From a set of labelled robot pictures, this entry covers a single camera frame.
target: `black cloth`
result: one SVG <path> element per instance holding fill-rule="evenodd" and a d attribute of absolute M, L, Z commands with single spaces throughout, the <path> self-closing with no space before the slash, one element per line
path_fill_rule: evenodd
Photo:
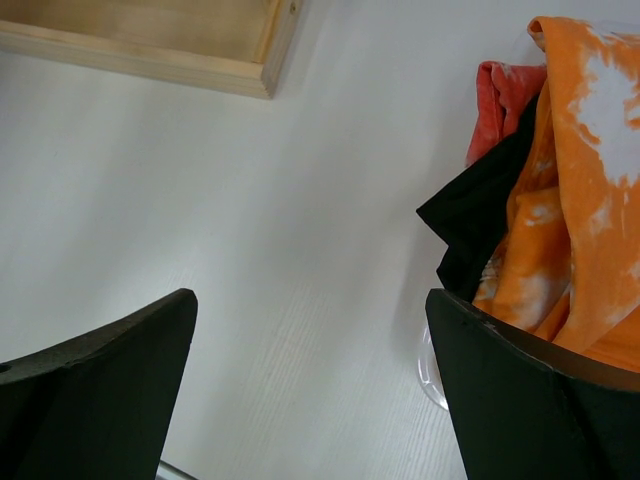
<path fill-rule="evenodd" d="M 480 276 L 507 231 L 506 204 L 522 171 L 535 129 L 534 97 L 518 130 L 458 175 L 418 209 L 449 246 L 437 273 L 442 285 L 471 301 Z"/>

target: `white wood grain surface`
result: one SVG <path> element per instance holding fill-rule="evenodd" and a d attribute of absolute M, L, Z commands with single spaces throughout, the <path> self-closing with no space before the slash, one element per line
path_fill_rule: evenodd
<path fill-rule="evenodd" d="M 309 0 L 273 102 L 0 55 L 0 360 L 190 287 L 165 461 L 464 478 L 416 380 L 444 247 L 414 209 L 463 164 L 477 64 L 541 13 L 640 22 L 634 0 Z"/>

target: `tie-dye fabric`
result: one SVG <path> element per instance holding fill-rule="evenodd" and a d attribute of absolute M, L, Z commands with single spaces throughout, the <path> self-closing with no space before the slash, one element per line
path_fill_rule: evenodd
<path fill-rule="evenodd" d="M 474 303 L 640 371 L 640 36 L 566 18 L 529 31 L 548 80 L 508 233 Z"/>
<path fill-rule="evenodd" d="M 467 152 L 467 166 L 516 131 L 522 112 L 540 93 L 546 78 L 544 65 L 480 64 L 476 77 L 478 120 Z"/>

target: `wooden frame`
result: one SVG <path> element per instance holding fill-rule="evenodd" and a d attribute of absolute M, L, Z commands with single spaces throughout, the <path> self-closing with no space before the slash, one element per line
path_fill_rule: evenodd
<path fill-rule="evenodd" d="M 2 0 L 0 48 L 273 95 L 302 0 Z"/>

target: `red cloth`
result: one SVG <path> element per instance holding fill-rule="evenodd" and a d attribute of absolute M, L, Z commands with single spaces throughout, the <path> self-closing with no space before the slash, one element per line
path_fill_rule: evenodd
<path fill-rule="evenodd" d="M 467 153 L 467 166 L 518 128 L 520 115 L 540 93 L 547 79 L 547 67 L 483 62 L 478 67 L 478 122 Z"/>

